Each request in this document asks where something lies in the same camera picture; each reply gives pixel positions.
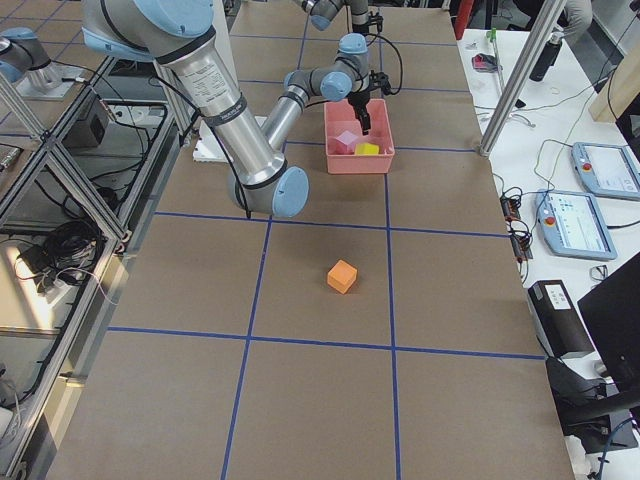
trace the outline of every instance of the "white table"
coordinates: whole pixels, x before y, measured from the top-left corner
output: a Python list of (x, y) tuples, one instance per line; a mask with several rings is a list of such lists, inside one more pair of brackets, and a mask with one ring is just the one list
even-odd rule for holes
[[(527, 32), (509, 31), (499, 31), (497, 34), (505, 82), (508, 82), (527, 35)], [(458, 42), (458, 47), (474, 105), (495, 107), (500, 94), (497, 74), (476, 72), (471, 65), (471, 59), (476, 54), (493, 54), (493, 48), (486, 39), (486, 32), (466, 30), (462, 40)], [(524, 111), (519, 113), (535, 124), (535, 127), (531, 128), (519, 121), (510, 120), (490, 155), (493, 171), (504, 179), (505, 188), (517, 186), (524, 192), (535, 192), (547, 188), (547, 182), (534, 174), (538, 151), (545, 139), (555, 139), (568, 144), (574, 142), (626, 144), (615, 124), (597, 123), (591, 119), (588, 107), (596, 95), (593, 88), (587, 88), (590, 83), (566, 45), (563, 45), (555, 66), (549, 69), (543, 81), (527, 81), (520, 95), (520, 99), (527, 105), (522, 109)], [(576, 94), (579, 95), (559, 106), (526, 111), (539, 106), (557, 104)], [(476, 108), (476, 111), (479, 114), (480, 128), (484, 131), (488, 121), (483, 120), (487, 117), (483, 114), (490, 114), (492, 110)], [(556, 189), (585, 191), (575, 173), (570, 153), (570, 148), (547, 142), (540, 155), (538, 172), (548, 178), (554, 170), (557, 159), (552, 178)], [(500, 192), (502, 185), (497, 178), (496, 187)], [(627, 224), (640, 219), (640, 202), (598, 198), (598, 205), (608, 225)], [(528, 194), (523, 197), (520, 214), (532, 229), (535, 226), (536, 206), (535, 195)], [(640, 250), (640, 225), (613, 230), (610, 233), (618, 258), (606, 262), (609, 273)], [(589, 275), (589, 269), (605, 262), (555, 256), (545, 244), (539, 228), (535, 228), (533, 235), (531, 247), (533, 260), (528, 262), (529, 272), (524, 287), (528, 288), (538, 280), (561, 279), (576, 303), (595, 285), (595, 281)], [(570, 363), (570, 366), (584, 377), (595, 378), (593, 362), (597, 359), (597, 354), (592, 354), (567, 363)], [(589, 455), (589, 457), (597, 470), (598, 455)], [(610, 463), (606, 465), (603, 475), (607, 480), (638, 478), (640, 449), (610, 452), (607, 459)]]

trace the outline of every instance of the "black bottle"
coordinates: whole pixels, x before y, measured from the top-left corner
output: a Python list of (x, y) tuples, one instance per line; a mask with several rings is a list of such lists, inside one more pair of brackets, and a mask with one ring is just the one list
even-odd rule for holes
[(551, 34), (551, 39), (545, 44), (540, 58), (538, 58), (538, 61), (531, 71), (531, 75), (529, 75), (531, 80), (540, 82), (546, 75), (549, 67), (556, 63), (558, 52), (560, 52), (560, 47), (562, 47), (562, 37), (564, 37), (562, 32), (553, 32)]

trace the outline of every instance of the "pink bin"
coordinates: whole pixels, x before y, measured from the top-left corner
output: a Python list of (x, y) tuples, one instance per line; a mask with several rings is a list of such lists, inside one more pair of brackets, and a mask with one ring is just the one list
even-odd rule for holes
[[(367, 110), (371, 117), (371, 130), (369, 135), (363, 136), (360, 122), (356, 120), (353, 107), (347, 100), (324, 104), (325, 148), (329, 173), (387, 173), (391, 168), (395, 150), (389, 128), (387, 105), (380, 98), (372, 98), (367, 105)], [(336, 137), (345, 131), (350, 131), (359, 137), (355, 143), (368, 142), (378, 145), (380, 153), (377, 155), (338, 154), (339, 146)]]

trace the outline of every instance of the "yellow cube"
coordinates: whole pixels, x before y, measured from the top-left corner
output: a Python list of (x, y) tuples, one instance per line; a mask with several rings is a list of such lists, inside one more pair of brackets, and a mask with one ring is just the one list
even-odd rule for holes
[(327, 274), (327, 283), (344, 294), (356, 281), (357, 275), (358, 270), (355, 267), (352, 267), (344, 260), (338, 260), (338, 263)]
[(356, 155), (378, 155), (380, 153), (380, 146), (373, 143), (359, 143), (356, 145)]

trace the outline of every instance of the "computer monitor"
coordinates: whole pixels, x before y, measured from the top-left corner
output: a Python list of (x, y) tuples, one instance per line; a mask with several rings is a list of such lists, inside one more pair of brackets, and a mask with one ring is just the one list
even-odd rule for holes
[[(578, 300), (578, 308), (615, 385), (585, 380), (553, 359), (547, 371), (565, 435), (578, 436), (592, 453), (630, 413), (640, 421), (640, 253)], [(611, 449), (635, 446), (627, 424)]]

